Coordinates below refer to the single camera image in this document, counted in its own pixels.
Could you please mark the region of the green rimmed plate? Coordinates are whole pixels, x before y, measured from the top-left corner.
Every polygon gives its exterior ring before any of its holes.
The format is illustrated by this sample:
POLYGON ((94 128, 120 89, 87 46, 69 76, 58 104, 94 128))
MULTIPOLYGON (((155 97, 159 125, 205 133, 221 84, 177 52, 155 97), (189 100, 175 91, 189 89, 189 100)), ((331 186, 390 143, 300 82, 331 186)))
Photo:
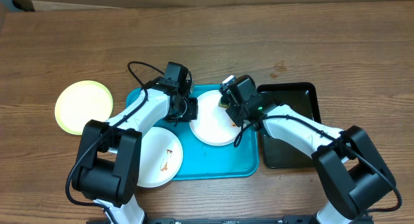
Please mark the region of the green rimmed plate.
POLYGON ((81 135, 90 120, 104 122, 113 110, 113 97, 99 82, 83 80, 68 86, 58 97, 54 115, 58 126, 72 135, 81 135))

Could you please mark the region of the green yellow sponge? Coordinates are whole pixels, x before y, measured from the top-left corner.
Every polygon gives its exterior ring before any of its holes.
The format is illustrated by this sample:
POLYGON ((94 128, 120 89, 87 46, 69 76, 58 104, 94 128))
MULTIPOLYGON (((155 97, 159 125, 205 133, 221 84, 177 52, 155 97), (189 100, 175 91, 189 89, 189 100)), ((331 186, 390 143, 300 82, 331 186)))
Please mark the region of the green yellow sponge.
POLYGON ((222 96, 219 100, 219 107, 227 109, 229 107, 229 101, 226 97, 222 96))

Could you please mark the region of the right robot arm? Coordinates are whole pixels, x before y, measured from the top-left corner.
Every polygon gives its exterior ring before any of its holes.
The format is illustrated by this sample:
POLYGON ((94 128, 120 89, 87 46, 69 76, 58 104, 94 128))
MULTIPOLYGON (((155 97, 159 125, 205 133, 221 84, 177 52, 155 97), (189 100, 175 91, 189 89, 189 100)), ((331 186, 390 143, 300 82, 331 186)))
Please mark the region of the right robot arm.
POLYGON ((328 202, 306 223, 371 223, 371 213, 402 206, 393 174, 362 128, 324 126, 259 93, 228 91, 219 105, 242 131, 263 129, 312 159, 328 202))

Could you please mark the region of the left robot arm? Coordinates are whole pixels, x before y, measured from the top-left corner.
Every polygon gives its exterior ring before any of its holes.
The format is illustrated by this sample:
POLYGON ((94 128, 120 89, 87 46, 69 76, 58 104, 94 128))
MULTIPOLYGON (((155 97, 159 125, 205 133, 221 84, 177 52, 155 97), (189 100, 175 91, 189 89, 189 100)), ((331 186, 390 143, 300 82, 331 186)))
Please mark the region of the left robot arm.
POLYGON ((76 162, 65 183, 67 199, 98 207, 108 223, 144 223, 135 198, 143 136, 161 119, 189 122, 197 117, 197 99, 174 89, 143 89, 117 116, 86 123, 76 162))

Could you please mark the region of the white plate top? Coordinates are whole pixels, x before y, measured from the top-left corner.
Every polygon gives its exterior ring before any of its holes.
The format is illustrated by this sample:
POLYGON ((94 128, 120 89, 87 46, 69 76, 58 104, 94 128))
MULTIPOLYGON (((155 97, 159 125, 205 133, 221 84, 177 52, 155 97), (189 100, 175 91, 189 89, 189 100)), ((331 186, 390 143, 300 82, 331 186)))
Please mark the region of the white plate top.
POLYGON ((233 143, 241 128, 233 122, 225 108, 219 107, 221 93, 207 91, 197 97, 197 119, 190 122, 193 134, 203 143, 224 146, 233 143))

